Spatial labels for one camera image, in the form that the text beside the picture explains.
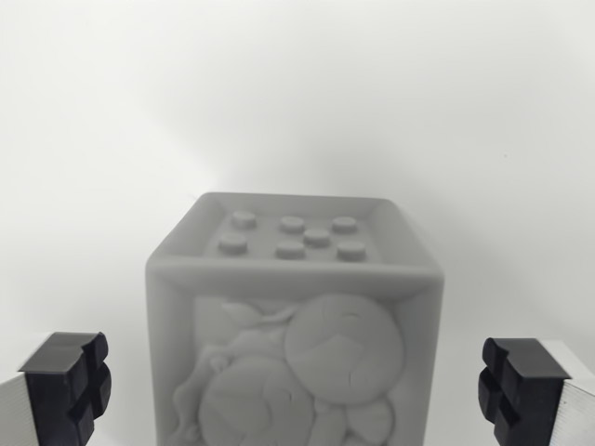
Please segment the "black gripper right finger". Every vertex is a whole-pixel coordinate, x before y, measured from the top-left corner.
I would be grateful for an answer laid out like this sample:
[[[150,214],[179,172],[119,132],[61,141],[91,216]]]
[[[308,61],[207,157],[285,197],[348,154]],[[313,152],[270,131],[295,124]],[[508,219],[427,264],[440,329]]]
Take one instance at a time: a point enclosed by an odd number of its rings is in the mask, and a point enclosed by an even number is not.
[[[562,341],[484,341],[483,417],[500,445],[592,445],[594,372]]]

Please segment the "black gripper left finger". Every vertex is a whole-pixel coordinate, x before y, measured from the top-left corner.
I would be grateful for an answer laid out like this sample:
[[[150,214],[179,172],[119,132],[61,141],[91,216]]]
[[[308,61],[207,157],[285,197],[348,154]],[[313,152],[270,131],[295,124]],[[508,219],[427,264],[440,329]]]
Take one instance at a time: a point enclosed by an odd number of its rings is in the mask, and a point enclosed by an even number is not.
[[[1,372],[3,445],[86,445],[112,394],[102,332],[54,332]]]

